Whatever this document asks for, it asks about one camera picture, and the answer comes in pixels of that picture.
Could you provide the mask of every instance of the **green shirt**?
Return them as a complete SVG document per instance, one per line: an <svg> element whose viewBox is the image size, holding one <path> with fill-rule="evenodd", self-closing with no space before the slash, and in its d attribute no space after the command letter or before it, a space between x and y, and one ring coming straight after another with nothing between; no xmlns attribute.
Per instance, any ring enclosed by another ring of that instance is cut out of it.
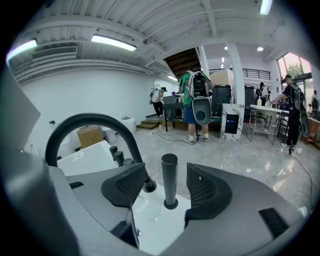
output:
<svg viewBox="0 0 320 256"><path fill-rule="evenodd" d="M187 81L189 80L191 74L185 74L181 79L182 79L182 89L183 89L183 94L184 94L184 100L183 100L183 104L184 105L189 105L191 102L192 102L192 98L187 98L187 94L188 94L188 91L187 91L187 87L186 87L186 83Z"/></svg>

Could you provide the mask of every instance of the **black pants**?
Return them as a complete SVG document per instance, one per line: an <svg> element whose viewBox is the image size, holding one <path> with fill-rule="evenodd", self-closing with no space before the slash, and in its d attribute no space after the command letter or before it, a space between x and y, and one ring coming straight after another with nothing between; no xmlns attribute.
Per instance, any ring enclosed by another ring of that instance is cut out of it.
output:
<svg viewBox="0 0 320 256"><path fill-rule="evenodd" d="M297 145L298 137L299 137L299 127L300 127L300 121L297 117L290 117L288 120L288 139L286 141L286 144L288 146L291 145Z"/></svg>
<svg viewBox="0 0 320 256"><path fill-rule="evenodd" d="M164 109L162 108L162 102L152 102L154 110L157 116L161 116L164 113Z"/></svg>

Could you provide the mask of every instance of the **wooden stairs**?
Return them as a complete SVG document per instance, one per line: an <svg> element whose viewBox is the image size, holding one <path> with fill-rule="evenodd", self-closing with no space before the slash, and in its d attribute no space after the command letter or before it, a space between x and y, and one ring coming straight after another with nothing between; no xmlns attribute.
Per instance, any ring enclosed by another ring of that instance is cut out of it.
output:
<svg viewBox="0 0 320 256"><path fill-rule="evenodd" d="M141 122L141 124L137 125L137 128L152 130L154 128L159 127L159 120L144 120Z"/></svg>

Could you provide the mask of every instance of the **cap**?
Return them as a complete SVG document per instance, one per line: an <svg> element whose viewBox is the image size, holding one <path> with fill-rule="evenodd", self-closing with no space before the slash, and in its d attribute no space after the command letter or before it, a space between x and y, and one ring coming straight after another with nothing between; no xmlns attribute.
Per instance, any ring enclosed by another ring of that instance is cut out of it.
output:
<svg viewBox="0 0 320 256"><path fill-rule="evenodd" d="M286 80L287 78L291 78L291 79L292 79L292 76L291 76L291 75L289 75L289 74L287 74L287 75L284 77L284 79L283 79L283 80Z"/></svg>

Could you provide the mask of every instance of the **tree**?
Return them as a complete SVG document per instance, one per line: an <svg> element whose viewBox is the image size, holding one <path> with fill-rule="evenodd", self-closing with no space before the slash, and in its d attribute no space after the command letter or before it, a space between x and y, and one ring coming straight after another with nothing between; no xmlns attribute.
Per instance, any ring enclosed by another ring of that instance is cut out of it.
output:
<svg viewBox="0 0 320 256"><path fill-rule="evenodd" d="M298 63L288 65L286 70L287 70L288 74L290 76L292 76L292 78L303 74L302 67Z"/></svg>

